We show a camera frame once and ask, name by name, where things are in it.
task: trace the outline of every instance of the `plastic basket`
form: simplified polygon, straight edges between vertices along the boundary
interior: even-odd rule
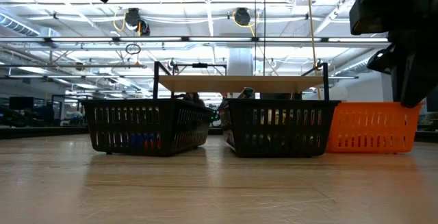
[[[327,151],[409,152],[420,109],[400,103],[341,103],[333,115]]]
[[[338,101],[227,99],[226,142],[239,157],[310,157],[326,150]]]
[[[83,101],[93,149],[169,156],[203,145],[212,110],[178,99]]]

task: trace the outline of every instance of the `black plastic basket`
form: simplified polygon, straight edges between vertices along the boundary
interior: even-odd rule
[[[212,110],[178,99],[83,101],[93,149],[169,156],[203,145]]]
[[[339,101],[227,99],[226,142],[239,157],[311,157],[327,146]]]

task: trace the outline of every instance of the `hanging cable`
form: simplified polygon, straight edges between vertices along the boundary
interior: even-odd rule
[[[119,27],[117,27],[117,24],[116,24],[116,17],[117,17],[117,13],[115,12],[115,13],[114,13],[114,21],[113,21],[113,25],[114,25],[114,28],[116,28],[118,31],[121,32],[122,30],[125,29],[126,13],[123,15],[123,26],[122,26],[122,29],[120,29]]]
[[[316,67],[316,53],[315,53],[315,35],[313,32],[313,16],[312,16],[312,0],[309,1],[309,16],[310,16],[310,34],[312,37],[312,51],[313,51],[313,67]],[[321,100],[321,92],[320,88],[316,88],[318,90],[318,99]]]

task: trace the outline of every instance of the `white wall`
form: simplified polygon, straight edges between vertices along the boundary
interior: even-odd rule
[[[392,96],[389,79],[378,72],[359,73],[359,79],[341,80],[336,86],[344,87],[348,91],[347,101],[391,101],[388,97]]]
[[[359,73],[359,79],[343,79],[330,89],[330,100],[340,101],[392,101],[391,77],[378,72]],[[318,100],[317,94],[304,95],[303,99]]]

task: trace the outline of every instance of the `wooden table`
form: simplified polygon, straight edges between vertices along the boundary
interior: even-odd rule
[[[173,92],[241,92],[245,87],[260,93],[298,93],[322,84],[322,77],[273,76],[159,76]]]
[[[438,145],[406,155],[240,159],[211,136],[171,158],[87,135],[0,141],[1,223],[438,223]]]

